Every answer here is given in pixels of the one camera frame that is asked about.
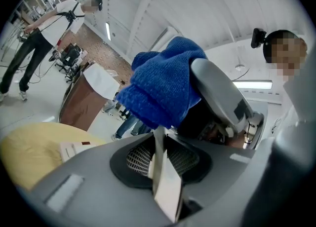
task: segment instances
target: sneaker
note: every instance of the sneaker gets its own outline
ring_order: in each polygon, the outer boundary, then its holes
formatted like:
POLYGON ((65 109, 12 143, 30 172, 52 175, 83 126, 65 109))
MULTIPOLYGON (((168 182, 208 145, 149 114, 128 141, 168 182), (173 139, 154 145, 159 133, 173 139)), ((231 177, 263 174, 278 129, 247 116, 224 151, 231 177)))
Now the sneaker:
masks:
POLYGON ((113 141, 120 140, 120 138, 117 138, 117 135, 116 135, 116 134, 113 134, 113 135, 111 136, 111 139, 112 139, 113 141))
POLYGON ((23 92, 23 91, 20 91, 20 97, 21 97, 22 101, 25 101, 28 99, 26 92, 23 92))
POLYGON ((2 94, 2 93, 0 92, 0 102, 2 102, 2 101, 4 100, 4 98, 5 98, 7 95, 8 95, 8 93, 2 94))

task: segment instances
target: desk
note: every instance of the desk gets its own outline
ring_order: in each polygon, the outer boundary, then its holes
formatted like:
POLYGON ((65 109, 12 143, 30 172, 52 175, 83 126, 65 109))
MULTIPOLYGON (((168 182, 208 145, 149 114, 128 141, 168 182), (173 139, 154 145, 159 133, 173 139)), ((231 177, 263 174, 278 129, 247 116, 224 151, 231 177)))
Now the desk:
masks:
POLYGON ((12 181, 31 189, 41 178, 54 170, 62 159, 60 142, 105 142, 86 131, 69 125, 40 122, 12 131, 0 143, 0 157, 12 181))

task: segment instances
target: man in white t-shirt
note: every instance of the man in white t-shirt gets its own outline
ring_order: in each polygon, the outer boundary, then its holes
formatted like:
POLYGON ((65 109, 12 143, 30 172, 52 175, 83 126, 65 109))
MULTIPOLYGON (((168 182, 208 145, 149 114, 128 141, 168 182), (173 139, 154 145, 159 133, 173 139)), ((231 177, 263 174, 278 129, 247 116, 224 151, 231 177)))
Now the man in white t-shirt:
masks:
POLYGON ((25 57, 34 50, 33 56, 19 82, 20 96, 22 100, 26 100, 26 91, 29 89, 28 83, 43 58, 57 44, 64 32, 70 30, 63 37, 58 49, 66 46, 66 42, 70 40, 69 36, 76 34, 83 24, 85 13, 93 13, 97 10, 102 10, 102 0, 88 0, 84 4, 78 3, 76 0, 66 0, 57 4, 54 10, 46 13, 35 23, 27 26, 24 31, 26 33, 33 32, 21 45, 2 78, 0 102, 7 95, 15 72, 25 57))

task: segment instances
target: white floor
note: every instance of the white floor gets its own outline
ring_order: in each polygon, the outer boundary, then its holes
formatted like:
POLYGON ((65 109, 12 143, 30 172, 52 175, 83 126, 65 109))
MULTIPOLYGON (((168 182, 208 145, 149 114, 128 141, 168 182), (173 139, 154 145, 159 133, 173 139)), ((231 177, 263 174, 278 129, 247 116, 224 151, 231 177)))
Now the white floor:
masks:
MULTIPOLYGON (((6 53, 0 65, 8 66, 15 52, 15 45, 6 53)), ((52 65, 48 59, 51 53, 44 58, 40 67, 40 74, 44 74, 52 65)), ((22 63, 21 66, 27 65, 29 60, 22 63)), ((30 89, 27 91, 28 99, 23 102, 19 97, 18 81, 23 76, 23 72, 15 74, 8 96, 0 103, 0 141, 12 130, 32 122, 57 122, 61 102, 68 87, 65 74, 58 72, 59 67, 52 66, 48 73, 39 83, 29 84, 30 89)), ((5 72, 5 67, 0 67, 0 80, 5 72)), ((39 78, 33 75, 30 82, 37 82, 39 78)), ((105 142, 111 142, 111 135, 116 132, 123 121, 119 118, 118 111, 114 110, 114 116, 100 112, 88 132, 103 139, 105 142)), ((123 137, 131 136, 127 131, 123 137)))

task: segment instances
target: white ceiling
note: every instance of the white ceiling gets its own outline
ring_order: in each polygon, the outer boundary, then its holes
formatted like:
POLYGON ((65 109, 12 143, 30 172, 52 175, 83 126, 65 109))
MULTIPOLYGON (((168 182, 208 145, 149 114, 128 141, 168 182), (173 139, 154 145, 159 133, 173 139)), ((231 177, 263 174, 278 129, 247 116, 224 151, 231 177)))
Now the white ceiling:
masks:
POLYGON ((297 0, 103 2, 103 11, 87 15, 87 21, 105 36, 105 22, 109 22, 111 43, 130 60, 138 52, 148 51, 163 30, 172 26, 199 44, 209 60, 231 79, 245 72, 235 70, 239 63, 244 64, 246 70, 250 68, 243 79, 272 79, 273 94, 282 92, 282 79, 266 66, 261 49, 251 49, 253 29, 263 28, 268 33, 288 29, 303 37, 308 46, 315 38, 312 24, 297 0))

